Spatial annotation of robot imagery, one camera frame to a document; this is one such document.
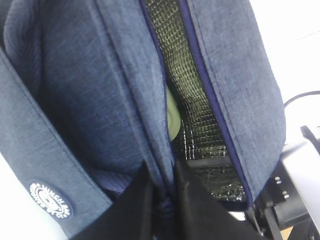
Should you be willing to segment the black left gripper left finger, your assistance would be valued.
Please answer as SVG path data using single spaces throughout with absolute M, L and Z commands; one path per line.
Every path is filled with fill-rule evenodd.
M 154 186 L 146 163 L 123 194 L 73 240 L 152 240 Z

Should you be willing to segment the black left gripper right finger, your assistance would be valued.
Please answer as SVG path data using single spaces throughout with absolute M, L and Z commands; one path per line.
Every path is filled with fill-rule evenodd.
M 183 240 L 263 240 L 252 225 L 235 219 L 210 196 L 184 161 L 174 166 L 178 223 Z

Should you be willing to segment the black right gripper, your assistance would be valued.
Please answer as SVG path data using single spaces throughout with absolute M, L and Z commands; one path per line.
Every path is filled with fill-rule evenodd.
M 320 238 L 320 128 L 301 127 L 253 207 L 258 233 L 268 240 Z

